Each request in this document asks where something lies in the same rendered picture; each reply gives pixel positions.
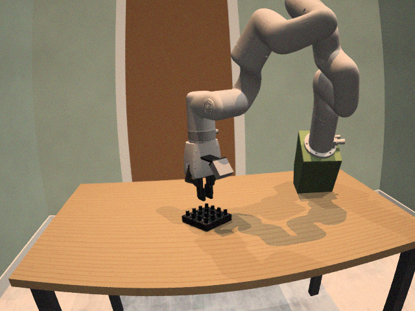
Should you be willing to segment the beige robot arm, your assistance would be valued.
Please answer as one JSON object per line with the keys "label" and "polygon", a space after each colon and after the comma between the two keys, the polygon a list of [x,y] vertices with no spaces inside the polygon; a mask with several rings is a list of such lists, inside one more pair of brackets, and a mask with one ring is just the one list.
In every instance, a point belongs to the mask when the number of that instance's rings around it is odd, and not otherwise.
{"label": "beige robot arm", "polygon": [[337,17],[320,0],[285,0],[285,8],[292,19],[266,8],[252,14],[231,52],[240,67],[233,89],[187,94],[189,141],[216,139],[215,121],[248,111],[259,93],[261,70],[272,51],[289,54],[312,45],[319,70],[313,78],[310,138],[307,134],[304,146],[312,156],[328,158],[336,145],[345,144],[345,139],[335,135],[338,117],[349,117],[357,109],[360,75],[355,62],[341,49]]}

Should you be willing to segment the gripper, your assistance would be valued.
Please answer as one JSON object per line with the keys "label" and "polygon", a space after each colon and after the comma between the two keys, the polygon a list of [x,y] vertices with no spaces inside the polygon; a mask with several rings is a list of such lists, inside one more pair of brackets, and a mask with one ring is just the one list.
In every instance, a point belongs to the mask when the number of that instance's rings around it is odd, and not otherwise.
{"label": "gripper", "polygon": [[[203,202],[206,200],[206,197],[213,199],[213,185],[216,181],[216,178],[209,166],[210,162],[204,161],[200,158],[207,155],[213,155],[221,158],[219,142],[217,139],[204,142],[188,141],[185,143],[185,182],[192,183],[196,186],[197,197]],[[203,188],[204,177],[206,177],[206,183]]]}

